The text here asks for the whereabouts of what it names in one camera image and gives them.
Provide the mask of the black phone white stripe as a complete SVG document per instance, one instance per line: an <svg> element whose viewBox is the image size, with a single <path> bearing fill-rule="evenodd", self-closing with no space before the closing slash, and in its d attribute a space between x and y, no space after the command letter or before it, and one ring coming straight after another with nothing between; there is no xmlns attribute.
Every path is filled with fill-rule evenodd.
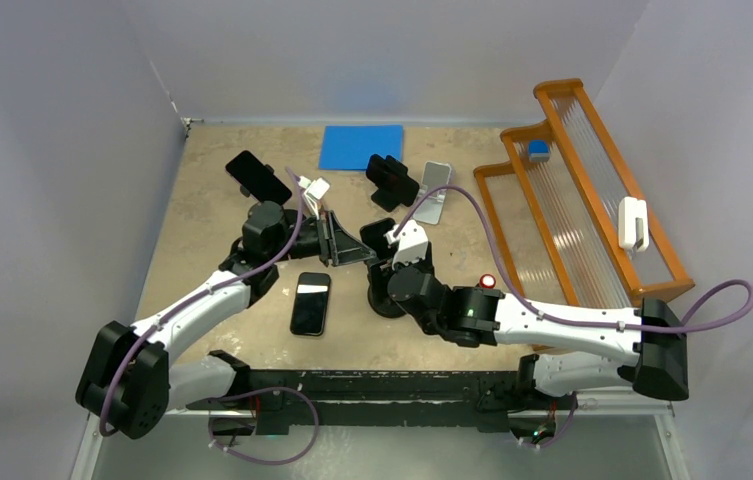
<svg viewBox="0 0 753 480"><path fill-rule="evenodd" d="M325 330L331 277L325 273L299 275L289 330L297 336L322 336Z"/></svg>

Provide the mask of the black phone purple edge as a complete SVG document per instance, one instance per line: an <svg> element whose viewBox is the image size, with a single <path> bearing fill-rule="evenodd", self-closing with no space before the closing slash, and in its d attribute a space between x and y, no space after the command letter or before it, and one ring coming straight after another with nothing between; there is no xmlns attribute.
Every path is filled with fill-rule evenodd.
<svg viewBox="0 0 753 480"><path fill-rule="evenodd" d="M225 165L225 171L240 185L244 196L254 197L259 202L272 201L284 205L293 196L274 170L249 150L240 152L230 160Z"/></svg>

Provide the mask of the black round base phone stand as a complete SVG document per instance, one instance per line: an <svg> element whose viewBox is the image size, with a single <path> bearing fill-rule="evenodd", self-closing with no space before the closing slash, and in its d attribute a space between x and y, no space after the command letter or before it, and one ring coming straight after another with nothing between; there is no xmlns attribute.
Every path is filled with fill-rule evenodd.
<svg viewBox="0 0 753 480"><path fill-rule="evenodd" d="M277 178L274 170L267 164L242 164L238 170L238 178L245 196L265 201L275 195Z"/></svg>

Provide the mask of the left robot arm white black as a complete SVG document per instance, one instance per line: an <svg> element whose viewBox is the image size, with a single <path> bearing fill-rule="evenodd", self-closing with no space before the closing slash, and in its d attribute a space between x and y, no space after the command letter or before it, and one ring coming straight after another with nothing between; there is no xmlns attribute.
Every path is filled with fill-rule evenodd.
<svg viewBox="0 0 753 480"><path fill-rule="evenodd" d="M174 362L221 322L256 304L279 278L278 263L316 257L326 266L368 262L375 250L349 234L332 211L307 216L265 201L250 208L241 236L211 276L157 314L97 333L81 375L76 402L99 418L102 435L145 436L171 408L212 396L236 409L249 399L250 382L213 356L194 370Z"/></svg>

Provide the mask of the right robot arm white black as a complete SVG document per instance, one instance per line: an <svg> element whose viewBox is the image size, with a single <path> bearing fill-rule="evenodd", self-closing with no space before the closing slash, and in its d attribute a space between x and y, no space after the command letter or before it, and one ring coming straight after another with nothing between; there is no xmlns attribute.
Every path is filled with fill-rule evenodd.
<svg viewBox="0 0 753 480"><path fill-rule="evenodd" d="M426 335L465 348L533 344L559 355L519 361L516 399L536 407L549 397L585 389L628 386L653 399L689 398L687 337L666 302L596 309L527 300L492 286L450 287L430 262L370 267L367 299L380 316L411 316Z"/></svg>

